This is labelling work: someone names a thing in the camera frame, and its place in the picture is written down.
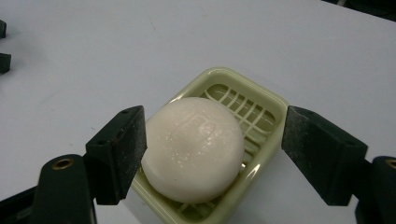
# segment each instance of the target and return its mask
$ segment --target white surface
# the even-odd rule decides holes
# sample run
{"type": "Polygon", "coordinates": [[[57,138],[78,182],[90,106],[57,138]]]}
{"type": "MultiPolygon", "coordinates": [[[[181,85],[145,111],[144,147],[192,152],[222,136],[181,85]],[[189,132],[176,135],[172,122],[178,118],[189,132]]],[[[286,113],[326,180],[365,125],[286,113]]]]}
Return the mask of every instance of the white surface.
{"type": "MultiPolygon", "coordinates": [[[[149,118],[206,68],[230,67],[395,156],[396,23],[300,1],[4,1],[0,200],[84,145],[117,112],[149,118]]],[[[230,223],[354,223],[279,151],[230,223]]],[[[99,223],[158,223],[132,190],[99,223]]]]}

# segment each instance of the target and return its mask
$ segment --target soap bar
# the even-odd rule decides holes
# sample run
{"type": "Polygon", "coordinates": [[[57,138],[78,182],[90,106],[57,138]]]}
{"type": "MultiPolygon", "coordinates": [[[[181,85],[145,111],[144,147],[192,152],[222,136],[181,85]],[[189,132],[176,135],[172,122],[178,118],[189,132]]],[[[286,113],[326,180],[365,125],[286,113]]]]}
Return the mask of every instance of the soap bar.
{"type": "Polygon", "coordinates": [[[218,102],[176,100],[148,120],[146,132],[144,173],[152,187],[174,201],[210,201],[233,183],[241,168],[241,128],[218,102]]]}

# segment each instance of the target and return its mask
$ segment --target soap dish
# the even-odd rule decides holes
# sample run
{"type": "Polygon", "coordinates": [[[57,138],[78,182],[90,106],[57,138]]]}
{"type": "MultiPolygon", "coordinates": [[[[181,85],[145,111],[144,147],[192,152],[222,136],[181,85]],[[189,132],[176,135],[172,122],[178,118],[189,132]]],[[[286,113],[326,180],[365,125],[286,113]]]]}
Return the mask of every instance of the soap dish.
{"type": "Polygon", "coordinates": [[[245,137],[245,155],[238,176],[222,195],[206,203],[179,203],[162,196],[141,168],[132,188],[165,223],[224,223],[280,148],[288,102],[224,67],[204,71],[169,103],[185,97],[219,102],[238,120],[245,137]]]}

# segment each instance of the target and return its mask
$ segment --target white soap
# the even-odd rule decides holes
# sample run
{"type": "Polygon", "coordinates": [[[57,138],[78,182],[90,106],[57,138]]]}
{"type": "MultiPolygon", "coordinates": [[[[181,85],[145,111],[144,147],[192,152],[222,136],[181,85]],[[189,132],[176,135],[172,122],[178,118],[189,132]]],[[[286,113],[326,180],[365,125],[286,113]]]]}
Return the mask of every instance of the white soap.
{"type": "Polygon", "coordinates": [[[146,124],[148,149],[142,167],[165,197],[203,203],[226,190],[244,155],[241,128],[220,103],[183,98],[165,105],[146,124]]]}

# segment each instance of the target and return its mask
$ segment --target green plastic soap dish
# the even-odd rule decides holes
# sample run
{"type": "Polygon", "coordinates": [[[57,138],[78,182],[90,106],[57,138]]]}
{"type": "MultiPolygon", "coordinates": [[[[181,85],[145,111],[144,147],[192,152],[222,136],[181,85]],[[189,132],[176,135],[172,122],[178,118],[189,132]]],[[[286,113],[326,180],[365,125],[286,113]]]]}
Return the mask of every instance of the green plastic soap dish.
{"type": "Polygon", "coordinates": [[[165,223],[224,223],[242,201],[280,147],[288,102],[235,71],[216,67],[204,71],[172,100],[203,97],[227,106],[241,125],[245,156],[232,185],[218,198],[197,204],[165,198],[140,169],[133,189],[165,223]]]}

